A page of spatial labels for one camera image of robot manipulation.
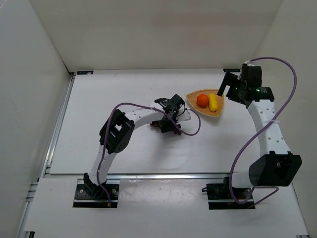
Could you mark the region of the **purple fake grape bunch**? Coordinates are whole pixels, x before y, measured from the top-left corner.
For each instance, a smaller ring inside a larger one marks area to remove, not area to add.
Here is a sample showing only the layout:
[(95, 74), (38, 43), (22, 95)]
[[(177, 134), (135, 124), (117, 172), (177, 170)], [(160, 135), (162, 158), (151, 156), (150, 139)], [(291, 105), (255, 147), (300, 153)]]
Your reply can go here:
[(161, 133), (173, 132), (174, 128), (176, 127), (170, 121), (153, 121), (150, 123), (150, 126), (159, 129)]

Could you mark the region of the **yellow fake mango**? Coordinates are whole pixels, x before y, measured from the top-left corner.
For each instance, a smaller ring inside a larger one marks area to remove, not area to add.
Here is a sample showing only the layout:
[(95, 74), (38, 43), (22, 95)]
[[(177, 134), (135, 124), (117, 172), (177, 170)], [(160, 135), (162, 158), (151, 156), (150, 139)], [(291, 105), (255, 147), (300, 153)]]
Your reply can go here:
[(215, 93), (209, 94), (209, 110), (211, 112), (216, 112), (218, 110), (218, 100)]

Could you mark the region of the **orange fake tangerine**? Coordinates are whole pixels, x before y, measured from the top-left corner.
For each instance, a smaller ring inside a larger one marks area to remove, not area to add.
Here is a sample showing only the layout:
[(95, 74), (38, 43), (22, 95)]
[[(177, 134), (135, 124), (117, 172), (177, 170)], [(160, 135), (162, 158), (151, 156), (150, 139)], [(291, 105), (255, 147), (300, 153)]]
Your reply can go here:
[(196, 98), (196, 103), (199, 107), (207, 107), (209, 105), (209, 97), (206, 94), (200, 94)]

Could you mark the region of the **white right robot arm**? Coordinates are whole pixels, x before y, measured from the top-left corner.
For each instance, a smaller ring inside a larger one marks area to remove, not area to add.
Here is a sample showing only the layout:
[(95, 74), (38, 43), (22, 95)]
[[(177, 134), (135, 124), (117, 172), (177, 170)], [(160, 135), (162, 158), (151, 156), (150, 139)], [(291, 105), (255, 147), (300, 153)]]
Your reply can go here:
[(228, 177), (229, 191), (235, 188), (287, 187), (298, 172), (302, 159), (291, 152), (282, 135), (277, 117), (282, 112), (275, 109), (274, 95), (269, 87), (262, 86), (262, 68), (246, 62), (240, 75), (226, 72), (218, 95), (226, 94), (231, 101), (246, 107), (255, 125), (256, 134), (236, 155), (239, 158), (248, 145), (258, 139), (260, 157), (245, 171), (231, 168)]

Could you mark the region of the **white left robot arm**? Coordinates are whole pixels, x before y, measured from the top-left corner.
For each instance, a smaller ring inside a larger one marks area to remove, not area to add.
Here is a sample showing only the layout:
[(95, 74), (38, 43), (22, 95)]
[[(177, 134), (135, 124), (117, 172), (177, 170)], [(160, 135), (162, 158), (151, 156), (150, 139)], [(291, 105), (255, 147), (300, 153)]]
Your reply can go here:
[(150, 124), (162, 133), (172, 131), (181, 134), (179, 123), (190, 119), (189, 113), (180, 112), (184, 105), (184, 100), (175, 94), (171, 99), (159, 98), (148, 106), (140, 106), (127, 113), (113, 109), (99, 132), (100, 147), (94, 165), (89, 173), (84, 174), (85, 192), (93, 200), (105, 196), (110, 198), (106, 191), (108, 171), (115, 156), (128, 146), (133, 131)]

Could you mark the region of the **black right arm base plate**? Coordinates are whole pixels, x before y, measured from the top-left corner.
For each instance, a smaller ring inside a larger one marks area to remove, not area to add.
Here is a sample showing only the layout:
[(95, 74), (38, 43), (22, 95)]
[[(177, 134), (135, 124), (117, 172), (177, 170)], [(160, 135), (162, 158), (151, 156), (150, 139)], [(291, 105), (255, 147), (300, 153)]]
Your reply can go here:
[(222, 183), (207, 183), (201, 189), (208, 197), (209, 210), (246, 210), (255, 209), (251, 196), (244, 204), (238, 204), (232, 198), (229, 191), (229, 177), (225, 177)]

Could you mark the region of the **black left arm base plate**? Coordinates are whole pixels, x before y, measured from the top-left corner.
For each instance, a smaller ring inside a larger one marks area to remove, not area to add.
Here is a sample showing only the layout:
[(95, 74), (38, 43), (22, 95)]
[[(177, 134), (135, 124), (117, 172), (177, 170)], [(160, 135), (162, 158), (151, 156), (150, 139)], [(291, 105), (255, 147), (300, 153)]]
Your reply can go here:
[(96, 193), (92, 194), (83, 182), (78, 182), (73, 199), (74, 208), (111, 208), (115, 209), (118, 206), (119, 184), (106, 183), (104, 184), (107, 190), (111, 203), (108, 202), (108, 195), (102, 188), (97, 188)]

